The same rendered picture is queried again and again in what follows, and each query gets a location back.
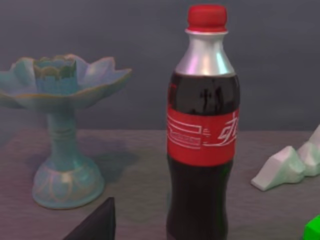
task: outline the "gray tabletop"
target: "gray tabletop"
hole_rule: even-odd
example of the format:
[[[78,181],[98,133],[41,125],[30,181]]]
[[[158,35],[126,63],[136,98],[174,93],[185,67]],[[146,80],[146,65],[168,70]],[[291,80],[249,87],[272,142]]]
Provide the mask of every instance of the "gray tabletop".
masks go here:
[[[295,240],[320,213],[320,177],[261,192],[250,185],[266,159],[310,132],[241,132],[227,191],[229,240]],[[117,240],[164,240],[170,186],[161,130],[80,130],[81,150],[107,181],[104,194],[74,210],[48,210],[31,198],[33,175],[49,154],[47,133],[20,131],[0,148],[1,240],[61,240],[114,196]]]

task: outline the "soda bottle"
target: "soda bottle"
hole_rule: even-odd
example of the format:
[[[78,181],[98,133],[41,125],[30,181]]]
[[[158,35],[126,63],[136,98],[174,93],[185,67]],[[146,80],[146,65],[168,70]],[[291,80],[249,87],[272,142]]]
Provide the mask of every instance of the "soda bottle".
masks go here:
[[[168,240],[226,240],[226,188],[235,155],[238,77],[223,48],[227,11],[193,5],[189,47],[168,88]]]

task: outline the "gray wall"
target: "gray wall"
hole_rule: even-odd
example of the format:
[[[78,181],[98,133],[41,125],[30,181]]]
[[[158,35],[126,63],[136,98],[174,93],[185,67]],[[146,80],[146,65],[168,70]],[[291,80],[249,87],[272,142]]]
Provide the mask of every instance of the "gray wall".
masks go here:
[[[163,129],[170,74],[188,46],[188,6],[202,0],[0,0],[0,68],[21,56],[114,56],[126,89],[78,112],[80,128]],[[242,90],[240,129],[320,124],[320,0],[229,0],[225,50]],[[46,125],[0,109],[0,130]]]

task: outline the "dark triangular object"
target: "dark triangular object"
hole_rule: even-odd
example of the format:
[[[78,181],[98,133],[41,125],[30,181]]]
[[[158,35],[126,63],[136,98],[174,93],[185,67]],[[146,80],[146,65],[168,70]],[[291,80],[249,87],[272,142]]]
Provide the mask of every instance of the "dark triangular object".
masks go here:
[[[63,240],[115,240],[115,198],[109,197]]]

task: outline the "red label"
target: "red label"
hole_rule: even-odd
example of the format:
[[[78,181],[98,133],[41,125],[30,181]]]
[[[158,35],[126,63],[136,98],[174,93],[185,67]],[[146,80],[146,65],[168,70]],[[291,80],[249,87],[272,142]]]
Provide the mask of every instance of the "red label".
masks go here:
[[[224,115],[198,116],[167,109],[167,152],[193,166],[216,166],[230,161],[236,150],[239,110]]]

